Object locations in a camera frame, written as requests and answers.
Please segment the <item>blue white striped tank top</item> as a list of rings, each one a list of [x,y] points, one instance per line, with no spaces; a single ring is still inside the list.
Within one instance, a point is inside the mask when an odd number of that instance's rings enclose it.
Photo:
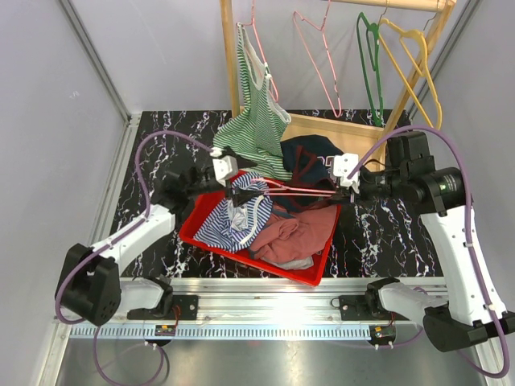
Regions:
[[[245,180],[246,189],[266,187],[251,179],[262,176],[256,171],[245,172],[235,179]],[[254,198],[241,207],[233,207],[224,197],[207,215],[193,239],[211,248],[237,253],[248,248],[264,229],[273,209],[272,199]]]

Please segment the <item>navy maroon tank top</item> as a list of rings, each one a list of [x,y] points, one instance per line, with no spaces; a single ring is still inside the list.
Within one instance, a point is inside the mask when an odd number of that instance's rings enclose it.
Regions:
[[[286,181],[287,186],[325,191],[336,189],[330,167],[334,157],[344,152],[330,139],[316,134],[304,135],[282,141],[281,147],[283,166],[292,173]],[[330,218],[337,213],[337,206],[329,198],[320,196],[274,196],[273,202],[292,215],[314,211]]]

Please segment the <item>red tank top grey trim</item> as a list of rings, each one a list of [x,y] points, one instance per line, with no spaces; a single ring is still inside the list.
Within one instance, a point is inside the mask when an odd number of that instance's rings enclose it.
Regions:
[[[266,226],[249,246],[249,255],[266,263],[312,257],[323,251],[336,217],[337,213],[328,218],[314,211],[292,215],[274,205]]]

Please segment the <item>yellow plastic hanger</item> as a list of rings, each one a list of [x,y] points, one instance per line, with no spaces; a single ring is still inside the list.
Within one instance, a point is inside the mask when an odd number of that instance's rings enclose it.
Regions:
[[[430,127],[440,129],[443,123],[443,107],[439,101],[438,92],[436,91],[433,77],[431,75],[429,58],[435,44],[439,40],[439,36],[441,35],[443,28],[446,25],[449,12],[453,10],[454,5],[447,4],[445,1],[387,1],[385,6],[387,8],[393,7],[407,10],[427,11],[435,14],[432,19],[427,21],[430,28],[422,31],[419,29],[405,30],[387,18],[383,16],[380,17],[379,25],[381,27],[387,27],[397,34],[398,42],[411,62],[410,73],[405,74],[401,70],[400,65],[395,59],[386,41],[382,37],[379,38],[380,44],[385,50],[393,68],[396,70],[403,83],[403,91],[389,116],[385,131],[391,131],[397,125],[408,100],[412,100],[414,102],[418,111],[422,114],[422,118]],[[416,84],[421,79],[426,81],[426,85],[429,88],[434,102],[436,111],[436,118],[434,121],[430,119],[428,113],[422,107],[420,98],[414,91]]]

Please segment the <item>green plastic hanger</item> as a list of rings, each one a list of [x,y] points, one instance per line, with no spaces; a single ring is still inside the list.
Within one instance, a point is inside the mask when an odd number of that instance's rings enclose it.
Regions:
[[[372,121],[376,127],[382,127],[384,102],[381,90],[379,27],[376,23],[371,23],[364,12],[360,12],[356,19],[356,37]]]

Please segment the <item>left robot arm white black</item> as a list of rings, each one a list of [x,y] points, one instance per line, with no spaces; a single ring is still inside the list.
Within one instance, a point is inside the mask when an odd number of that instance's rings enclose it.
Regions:
[[[255,193],[230,186],[240,170],[255,164],[225,147],[212,152],[211,166],[179,174],[166,170],[142,214],[92,246],[75,244],[68,250],[56,288],[58,317],[64,318],[61,309],[66,308],[80,322],[103,326],[118,312],[155,319],[172,315],[177,305],[164,277],[122,283],[122,272],[156,241],[181,228],[198,196],[220,192],[235,206],[255,198]]]

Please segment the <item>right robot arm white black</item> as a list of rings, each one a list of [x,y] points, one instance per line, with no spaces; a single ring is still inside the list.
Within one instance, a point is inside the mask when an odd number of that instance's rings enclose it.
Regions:
[[[441,352],[459,351],[491,338],[504,341],[514,332],[514,314],[498,295],[475,230],[472,193],[461,159],[456,167],[436,169],[428,127],[404,126],[387,134],[389,165],[372,172],[366,157],[345,153],[334,157],[331,173],[338,189],[335,203],[394,198],[413,205],[437,252],[447,286],[447,300],[418,292],[388,277],[368,284],[365,312],[374,319],[399,314],[422,327]]]

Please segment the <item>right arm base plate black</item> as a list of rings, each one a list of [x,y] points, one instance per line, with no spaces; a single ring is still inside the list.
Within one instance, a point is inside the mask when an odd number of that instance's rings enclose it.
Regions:
[[[369,295],[340,295],[330,301],[342,321],[382,320],[384,314]]]

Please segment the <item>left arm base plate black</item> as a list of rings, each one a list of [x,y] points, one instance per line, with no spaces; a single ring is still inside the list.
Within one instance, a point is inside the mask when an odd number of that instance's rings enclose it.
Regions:
[[[194,321],[197,318],[200,297],[198,295],[165,295],[153,309],[130,310],[129,320],[175,320]]]

